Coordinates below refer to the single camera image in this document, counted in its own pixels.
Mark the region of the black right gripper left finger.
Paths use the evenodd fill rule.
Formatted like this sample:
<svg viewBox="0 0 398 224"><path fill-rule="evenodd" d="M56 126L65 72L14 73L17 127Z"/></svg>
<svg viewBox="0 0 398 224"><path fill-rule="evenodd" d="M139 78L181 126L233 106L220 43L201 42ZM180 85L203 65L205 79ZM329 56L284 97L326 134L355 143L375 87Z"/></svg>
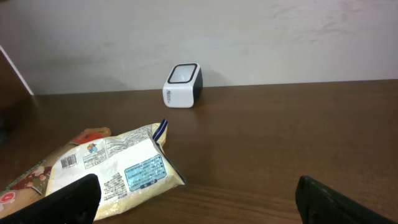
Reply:
<svg viewBox="0 0 398 224"><path fill-rule="evenodd" d="M1 219L1 224L92 224L101 200L97 175L88 174Z"/></svg>

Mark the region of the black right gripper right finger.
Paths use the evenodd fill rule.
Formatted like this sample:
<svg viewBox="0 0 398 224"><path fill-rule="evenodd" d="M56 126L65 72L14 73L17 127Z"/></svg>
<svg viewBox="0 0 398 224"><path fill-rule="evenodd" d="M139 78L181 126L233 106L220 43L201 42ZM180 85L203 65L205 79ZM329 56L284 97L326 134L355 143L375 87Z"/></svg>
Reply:
<svg viewBox="0 0 398 224"><path fill-rule="evenodd" d="M299 178L295 203L306 224L397 224L307 175Z"/></svg>

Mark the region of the orange spaghetti packet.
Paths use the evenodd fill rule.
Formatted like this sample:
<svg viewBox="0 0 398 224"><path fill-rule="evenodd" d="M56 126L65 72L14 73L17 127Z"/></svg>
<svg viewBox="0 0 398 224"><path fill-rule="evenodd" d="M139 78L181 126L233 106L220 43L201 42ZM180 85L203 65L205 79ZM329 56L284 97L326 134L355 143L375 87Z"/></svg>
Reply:
<svg viewBox="0 0 398 224"><path fill-rule="evenodd" d="M110 135L111 130L107 127L85 129L66 145L53 151L44 160L19 176L1 191L1 218L45 197L52 166L67 151L80 144Z"/></svg>

